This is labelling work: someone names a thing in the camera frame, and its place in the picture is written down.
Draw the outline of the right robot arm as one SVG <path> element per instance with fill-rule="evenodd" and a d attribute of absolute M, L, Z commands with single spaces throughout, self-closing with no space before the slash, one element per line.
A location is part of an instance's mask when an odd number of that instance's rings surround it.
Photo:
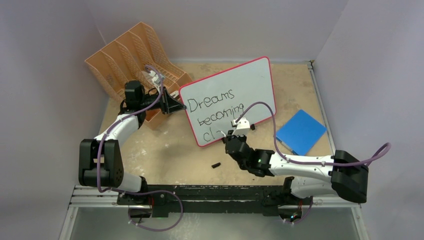
<path fill-rule="evenodd" d="M 222 138 L 225 153 L 241 170 L 257 177 L 285 176 L 280 196 L 288 204 L 298 199 L 331 195 L 363 204 L 367 201 L 369 168 L 344 150 L 315 157 L 279 154 L 254 149 L 246 136 L 229 134 Z"/>

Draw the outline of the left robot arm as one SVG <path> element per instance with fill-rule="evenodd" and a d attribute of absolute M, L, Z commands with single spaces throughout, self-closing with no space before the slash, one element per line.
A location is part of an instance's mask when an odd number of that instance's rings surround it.
<path fill-rule="evenodd" d="M 147 181 L 143 176 L 124 169 L 121 146 L 143 125 L 148 110 L 172 114 L 186 110 L 161 83 L 156 93 L 145 91 L 138 80 L 124 85 L 124 100 L 116 120 L 103 133 L 84 139 L 79 145 L 78 181 L 80 185 L 97 188 L 99 192 L 115 190 L 129 193 L 138 205 L 149 199 Z"/>

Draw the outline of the pink-framed whiteboard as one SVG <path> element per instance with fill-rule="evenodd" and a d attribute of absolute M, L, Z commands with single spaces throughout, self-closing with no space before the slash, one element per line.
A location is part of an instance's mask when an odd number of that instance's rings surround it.
<path fill-rule="evenodd" d="M 276 114 L 270 59 L 266 56 L 242 63 L 179 90 L 196 144 L 205 147 L 232 129 L 232 120 L 243 116 L 250 124 Z"/>

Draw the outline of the black marker cap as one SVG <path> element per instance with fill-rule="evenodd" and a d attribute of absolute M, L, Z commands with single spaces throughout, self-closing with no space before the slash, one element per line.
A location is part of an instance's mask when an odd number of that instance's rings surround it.
<path fill-rule="evenodd" d="M 219 167 L 220 165 L 221 165 L 221 163 L 220 163 L 220 162 L 218 162 L 218 163 L 215 163 L 215 164 L 211 165 L 211 167 L 212 167 L 213 169 L 215 169 L 215 168 Z"/>

